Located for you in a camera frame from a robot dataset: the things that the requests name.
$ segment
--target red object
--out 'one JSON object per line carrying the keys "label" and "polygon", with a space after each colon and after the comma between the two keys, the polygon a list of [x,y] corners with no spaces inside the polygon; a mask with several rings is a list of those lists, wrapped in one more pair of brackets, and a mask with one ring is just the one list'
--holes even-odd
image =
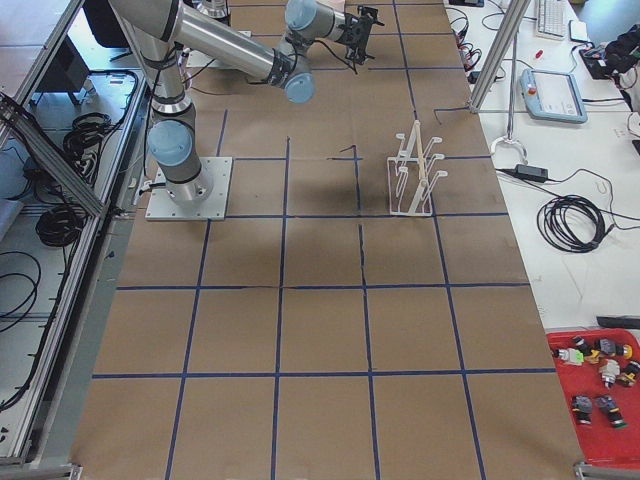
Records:
{"label": "red object", "polygon": [[[633,348],[633,358],[640,359],[640,347],[636,338],[623,329],[581,330],[576,332],[555,332],[547,334],[552,349],[575,347],[572,338],[580,336],[587,343],[601,338],[609,338],[616,343],[628,344]],[[629,363],[622,357],[614,357],[624,368]],[[605,388],[598,373],[600,365],[585,362],[582,366],[565,365],[554,359],[556,371],[564,390],[567,407],[571,411],[571,399],[576,395],[586,395],[593,402],[591,425],[579,425],[572,414],[578,442],[587,463],[606,468],[628,468],[640,470],[640,382],[631,388],[616,383],[613,388]],[[595,403],[600,395],[611,395],[627,422],[627,427],[614,429],[609,425],[607,416]]]}

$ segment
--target white keyboard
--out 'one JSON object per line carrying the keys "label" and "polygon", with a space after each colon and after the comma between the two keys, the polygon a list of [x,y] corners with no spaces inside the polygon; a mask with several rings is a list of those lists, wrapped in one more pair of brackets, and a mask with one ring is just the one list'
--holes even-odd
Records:
{"label": "white keyboard", "polygon": [[567,34],[564,0],[536,0],[536,35],[562,40]]}

